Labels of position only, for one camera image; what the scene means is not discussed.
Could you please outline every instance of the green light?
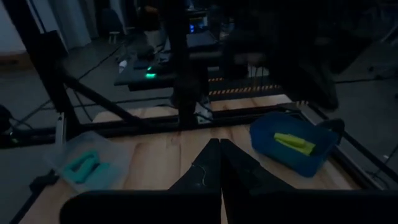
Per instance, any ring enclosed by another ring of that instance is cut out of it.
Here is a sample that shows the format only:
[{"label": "green light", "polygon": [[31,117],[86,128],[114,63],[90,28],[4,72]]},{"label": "green light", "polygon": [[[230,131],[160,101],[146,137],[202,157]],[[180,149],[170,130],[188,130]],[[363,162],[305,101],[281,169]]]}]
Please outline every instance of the green light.
[{"label": "green light", "polygon": [[155,78],[156,74],[147,73],[146,78]]}]

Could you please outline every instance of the blue plastic container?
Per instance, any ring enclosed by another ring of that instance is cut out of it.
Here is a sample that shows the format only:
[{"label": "blue plastic container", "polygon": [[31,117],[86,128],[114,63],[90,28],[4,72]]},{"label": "blue plastic container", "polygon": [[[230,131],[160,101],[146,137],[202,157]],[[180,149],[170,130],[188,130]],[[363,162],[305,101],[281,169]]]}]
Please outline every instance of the blue plastic container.
[{"label": "blue plastic container", "polygon": [[[306,156],[275,141],[274,134],[291,134],[314,143],[313,152]],[[259,153],[290,167],[304,177],[313,177],[337,143],[338,135],[325,128],[293,118],[285,113],[271,112],[252,123],[252,147]]]}]

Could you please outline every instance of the orange and black tape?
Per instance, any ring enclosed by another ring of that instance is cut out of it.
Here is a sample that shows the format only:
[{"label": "orange and black tape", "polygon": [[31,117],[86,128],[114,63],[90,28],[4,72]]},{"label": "orange and black tape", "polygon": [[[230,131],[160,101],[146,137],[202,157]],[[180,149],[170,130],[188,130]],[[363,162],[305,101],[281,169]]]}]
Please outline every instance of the orange and black tape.
[{"label": "orange and black tape", "polygon": [[219,82],[223,81],[223,78],[209,78],[209,82]]},{"label": "orange and black tape", "polygon": [[232,94],[232,93],[250,93],[256,92],[261,90],[271,90],[271,89],[278,89],[280,88],[279,85],[266,85],[266,86],[251,86],[251,87],[244,87],[244,88],[233,88],[227,90],[215,90],[210,91],[209,96],[212,95],[225,95],[225,94]]},{"label": "orange and black tape", "polygon": [[296,103],[296,106],[308,105],[308,101],[305,101],[305,100],[299,100],[299,101],[296,101],[295,103]]}]

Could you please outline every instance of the yellow object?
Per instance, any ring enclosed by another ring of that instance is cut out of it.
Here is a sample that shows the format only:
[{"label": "yellow object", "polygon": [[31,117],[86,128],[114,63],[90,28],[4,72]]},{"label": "yellow object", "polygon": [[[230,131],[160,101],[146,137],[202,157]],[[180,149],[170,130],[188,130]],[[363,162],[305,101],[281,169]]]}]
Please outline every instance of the yellow object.
[{"label": "yellow object", "polygon": [[284,146],[287,146],[291,149],[301,152],[306,156],[309,156],[313,151],[313,148],[315,147],[314,143],[308,142],[302,138],[298,138],[291,134],[275,133],[274,139],[277,142],[283,144]]}]

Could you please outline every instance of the wooden tabletop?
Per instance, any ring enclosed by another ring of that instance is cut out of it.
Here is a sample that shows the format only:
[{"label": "wooden tabletop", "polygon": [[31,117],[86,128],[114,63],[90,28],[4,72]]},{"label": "wooden tabletop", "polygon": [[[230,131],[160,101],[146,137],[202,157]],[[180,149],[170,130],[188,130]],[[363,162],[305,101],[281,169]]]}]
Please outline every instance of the wooden tabletop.
[{"label": "wooden tabletop", "polygon": [[[240,100],[217,101],[211,103],[214,111],[270,106],[291,102],[285,95],[264,96]],[[141,118],[177,114],[170,108],[141,108],[129,110]],[[95,122],[119,120],[116,115],[100,113]],[[228,138],[238,147],[258,160],[265,169],[297,189],[358,189],[345,171],[329,159],[313,178],[296,174],[293,170],[272,159],[256,153],[251,147],[249,126],[199,129],[178,133],[149,134],[144,136],[112,139],[134,150],[129,174],[120,181],[119,189],[165,190],[174,184],[190,168],[211,138]],[[71,187],[60,179],[48,186],[26,213],[21,223],[58,223],[62,205],[75,194]],[[225,210],[221,212],[222,222],[226,223]]]}]

